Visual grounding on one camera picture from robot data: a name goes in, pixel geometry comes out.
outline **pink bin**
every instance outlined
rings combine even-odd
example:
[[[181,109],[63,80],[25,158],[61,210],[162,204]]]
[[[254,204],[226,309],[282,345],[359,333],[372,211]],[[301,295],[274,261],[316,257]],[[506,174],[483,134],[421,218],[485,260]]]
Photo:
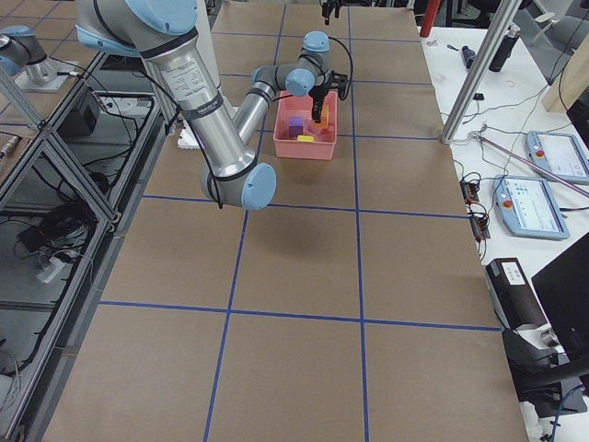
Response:
[[[281,97],[289,95],[282,92]],[[320,129],[311,120],[313,99],[305,97],[289,97],[281,99],[278,115],[274,126],[274,146],[276,156],[282,158],[332,159],[335,143],[338,138],[338,94],[331,90],[325,97],[323,108],[329,108],[328,127]],[[315,141],[297,141],[289,135],[289,121],[299,117],[304,122],[304,134],[315,137]]]

